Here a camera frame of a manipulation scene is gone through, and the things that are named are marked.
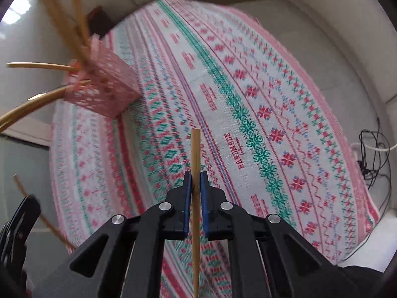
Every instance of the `wooden stick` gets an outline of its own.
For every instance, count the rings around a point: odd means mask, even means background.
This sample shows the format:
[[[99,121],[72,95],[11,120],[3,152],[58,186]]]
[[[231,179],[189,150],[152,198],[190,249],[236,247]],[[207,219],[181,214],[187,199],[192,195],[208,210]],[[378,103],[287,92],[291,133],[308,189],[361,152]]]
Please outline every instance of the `wooden stick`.
[[[192,252],[193,252],[193,288],[194,297],[199,296],[200,280],[200,129],[190,130],[192,175]]]
[[[90,83],[90,80],[82,80],[80,82],[80,86],[85,86]],[[24,118],[25,116],[31,114],[32,112],[42,108],[43,106],[50,104],[51,102],[63,98],[65,96],[65,91],[68,86],[62,86],[55,90],[49,91],[44,95],[40,95],[39,97],[29,100],[16,108],[13,108],[11,111],[7,112],[3,116],[0,117],[0,133],[3,132],[6,128],[13,125],[18,120]]]
[[[47,8],[48,15],[64,40],[66,46],[71,49],[82,66],[86,65],[89,62],[89,55],[81,48],[77,35],[73,32],[60,1],[42,1]]]
[[[25,188],[22,186],[22,183],[21,183],[21,181],[19,180],[18,175],[14,175],[14,176],[12,177],[12,179],[13,179],[13,181],[15,182],[15,184],[17,185],[17,188],[18,188],[19,191],[22,193],[22,195],[23,195],[24,197],[29,196],[29,195],[26,193]],[[65,238],[65,237],[63,236],[63,234],[62,234],[61,232],[59,232],[59,230],[58,230],[57,228],[55,228],[55,226],[52,225],[51,222],[50,222],[43,214],[40,214],[39,217],[40,217],[41,221],[51,230],[51,232],[52,232],[58,239],[60,239],[60,241],[61,241],[64,245],[68,246],[72,251],[76,250],[76,247],[75,247],[72,243],[70,243],[70,242],[68,241],[68,239]]]
[[[87,17],[83,12],[83,4],[81,0],[73,0],[73,8],[76,14],[77,22],[79,23],[80,32],[83,36],[84,44],[90,48],[90,29],[88,28]]]
[[[7,63],[8,68],[42,68],[42,69],[55,69],[58,71],[69,71],[76,73],[80,70],[78,67],[58,65],[58,64],[48,64],[48,63]]]

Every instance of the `window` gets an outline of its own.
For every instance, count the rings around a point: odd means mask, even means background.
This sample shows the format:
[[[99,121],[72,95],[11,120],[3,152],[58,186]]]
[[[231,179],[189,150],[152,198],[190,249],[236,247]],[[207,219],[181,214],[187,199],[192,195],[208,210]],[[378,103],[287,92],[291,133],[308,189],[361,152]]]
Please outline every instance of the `window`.
[[[4,14],[1,22],[12,25],[17,22],[21,15],[25,14],[30,9],[30,0],[14,0],[6,13]]]

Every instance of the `metal screw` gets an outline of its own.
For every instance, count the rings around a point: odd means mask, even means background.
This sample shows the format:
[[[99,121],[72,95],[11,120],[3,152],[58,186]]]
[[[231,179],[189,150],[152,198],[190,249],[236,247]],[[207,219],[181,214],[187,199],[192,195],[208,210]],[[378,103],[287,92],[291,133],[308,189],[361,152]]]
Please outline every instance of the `metal screw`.
[[[280,223],[281,217],[278,216],[277,214],[270,214],[269,215],[269,222],[273,224]]]
[[[233,204],[231,202],[223,202],[221,203],[221,209],[228,211],[233,208]]]
[[[163,202],[158,206],[158,208],[160,208],[162,211],[168,211],[169,209],[171,209],[171,207],[171,203],[168,202]]]
[[[112,217],[112,223],[113,224],[122,224],[124,222],[124,216],[123,215],[115,215]]]

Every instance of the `black object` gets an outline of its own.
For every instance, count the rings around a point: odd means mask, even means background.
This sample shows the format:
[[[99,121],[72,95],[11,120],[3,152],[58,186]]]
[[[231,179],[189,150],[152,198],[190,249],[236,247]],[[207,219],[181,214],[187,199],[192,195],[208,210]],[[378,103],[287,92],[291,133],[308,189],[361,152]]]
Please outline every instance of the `black object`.
[[[26,273],[22,269],[26,258],[25,242],[39,215],[40,204],[34,196],[28,196],[0,233],[1,275],[8,274],[8,277],[1,277],[1,282],[10,283],[13,280],[23,291],[26,289]],[[18,294],[14,286],[9,289]]]
[[[97,34],[100,38],[115,26],[115,23],[105,13],[102,6],[97,6],[87,15],[87,22],[90,28],[90,34]]]
[[[393,297],[395,259],[386,272],[338,268],[279,215],[249,215],[226,201],[223,190],[200,175],[204,233],[227,239],[233,298]],[[189,230],[191,175],[168,191],[165,202],[142,216],[113,216],[33,291],[33,298],[154,298],[159,296],[164,241]],[[25,240],[40,214],[27,197],[0,235],[0,292],[23,297]]]

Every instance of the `green pattern stripe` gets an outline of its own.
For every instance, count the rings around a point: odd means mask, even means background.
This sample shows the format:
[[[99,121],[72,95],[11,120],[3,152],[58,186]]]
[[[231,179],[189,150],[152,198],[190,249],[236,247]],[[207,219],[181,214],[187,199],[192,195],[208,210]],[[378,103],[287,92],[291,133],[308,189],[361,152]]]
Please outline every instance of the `green pattern stripe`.
[[[72,106],[72,117],[76,117],[77,108],[78,107],[76,105]],[[92,234],[94,234],[94,230],[91,227],[91,222],[90,222],[88,214],[87,214],[87,208],[85,206],[83,188],[81,186],[81,179],[80,179],[79,158],[77,156],[77,120],[72,120],[72,135],[73,135],[73,138],[72,138],[73,163],[74,163],[74,170],[76,171],[77,195],[79,196],[79,201],[81,203],[81,210],[83,212],[85,224],[88,228],[89,234],[92,235]]]
[[[288,203],[288,195],[284,192],[283,182],[277,174],[277,166],[270,163],[271,153],[265,149],[263,137],[258,133],[257,125],[249,115],[248,109],[242,103],[241,97],[235,92],[234,86],[229,82],[227,75],[211,56],[210,52],[190,32],[179,17],[174,14],[171,8],[163,0],[158,0],[157,4],[174,22],[188,43],[196,50],[198,57],[218,86],[219,92],[224,95],[226,104],[233,113],[233,118],[239,124],[240,132],[246,136],[246,146],[251,148],[251,151],[255,154],[253,160],[259,165],[260,176],[266,179],[266,191],[270,194],[272,206],[285,221],[296,227],[293,212]]]

